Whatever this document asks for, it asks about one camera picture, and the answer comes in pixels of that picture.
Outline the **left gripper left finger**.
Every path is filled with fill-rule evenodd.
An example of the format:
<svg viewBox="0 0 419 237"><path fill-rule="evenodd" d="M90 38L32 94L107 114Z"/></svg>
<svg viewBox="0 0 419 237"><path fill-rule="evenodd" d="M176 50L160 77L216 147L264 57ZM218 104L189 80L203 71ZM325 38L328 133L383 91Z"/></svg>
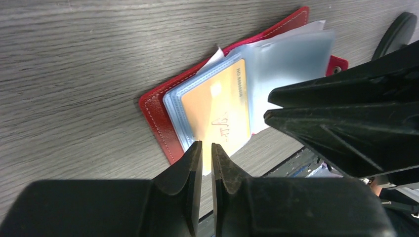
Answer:
<svg viewBox="0 0 419 237"><path fill-rule="evenodd" d="M18 196L3 237L194 237L202 143L153 179L40 180Z"/></svg>

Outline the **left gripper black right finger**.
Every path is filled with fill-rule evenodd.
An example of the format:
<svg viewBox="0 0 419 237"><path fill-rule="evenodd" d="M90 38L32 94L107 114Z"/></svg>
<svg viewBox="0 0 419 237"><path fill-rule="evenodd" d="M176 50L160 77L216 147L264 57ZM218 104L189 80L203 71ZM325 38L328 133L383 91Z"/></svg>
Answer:
<svg viewBox="0 0 419 237"><path fill-rule="evenodd" d="M394 237L370 188L350 178L252 177L212 144L218 237Z"/></svg>

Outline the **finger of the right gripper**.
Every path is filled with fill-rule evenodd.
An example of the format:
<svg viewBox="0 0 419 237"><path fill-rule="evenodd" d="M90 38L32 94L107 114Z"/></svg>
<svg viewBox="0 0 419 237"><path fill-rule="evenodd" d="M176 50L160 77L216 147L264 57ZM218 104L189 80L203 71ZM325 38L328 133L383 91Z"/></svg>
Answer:
<svg viewBox="0 0 419 237"><path fill-rule="evenodd" d="M264 120L345 175L374 177L419 165L418 102L275 109Z"/></svg>
<svg viewBox="0 0 419 237"><path fill-rule="evenodd" d="M283 108L417 102L419 43L329 77L272 90L268 102Z"/></svg>

